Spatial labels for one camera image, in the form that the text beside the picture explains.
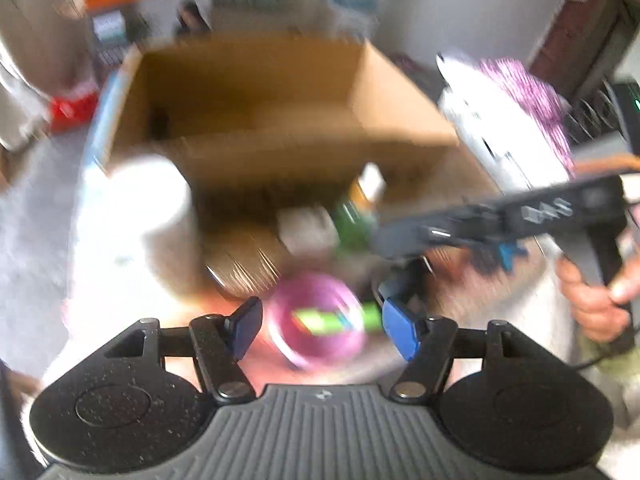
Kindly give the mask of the person right hand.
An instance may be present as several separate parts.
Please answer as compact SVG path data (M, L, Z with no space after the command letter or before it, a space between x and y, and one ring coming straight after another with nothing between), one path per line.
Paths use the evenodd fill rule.
M639 296L639 256L629 259L608 286L591 287L582 280L576 264L565 257L556 263L562 295L588 339L605 344L631 326L623 304Z

